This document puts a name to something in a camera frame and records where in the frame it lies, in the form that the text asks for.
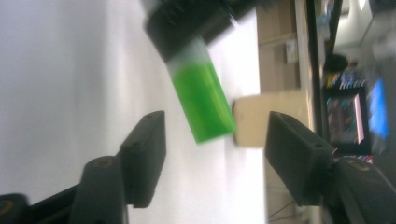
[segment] bottle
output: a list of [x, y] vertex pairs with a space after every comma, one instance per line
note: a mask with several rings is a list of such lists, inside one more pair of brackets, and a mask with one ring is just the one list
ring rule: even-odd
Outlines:
[[236, 131], [235, 120], [201, 37], [167, 62], [196, 143]]

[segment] green object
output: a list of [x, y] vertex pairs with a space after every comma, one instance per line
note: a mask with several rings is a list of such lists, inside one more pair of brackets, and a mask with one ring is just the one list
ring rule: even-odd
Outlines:
[[174, 73], [172, 81], [197, 143], [236, 131], [211, 62], [189, 64]]

